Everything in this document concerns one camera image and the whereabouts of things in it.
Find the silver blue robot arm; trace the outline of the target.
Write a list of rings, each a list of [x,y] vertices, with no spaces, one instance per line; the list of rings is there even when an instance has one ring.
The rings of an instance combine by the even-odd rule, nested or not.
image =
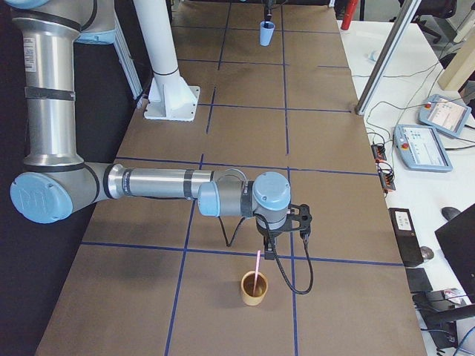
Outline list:
[[[23,36],[30,138],[26,171],[10,186],[17,211],[36,223],[54,223],[106,199],[195,200],[205,216],[255,218],[266,253],[275,252],[275,238],[295,219],[282,174],[248,180],[232,169],[126,168],[78,155],[73,46],[114,42],[112,1],[11,1],[10,7]]]

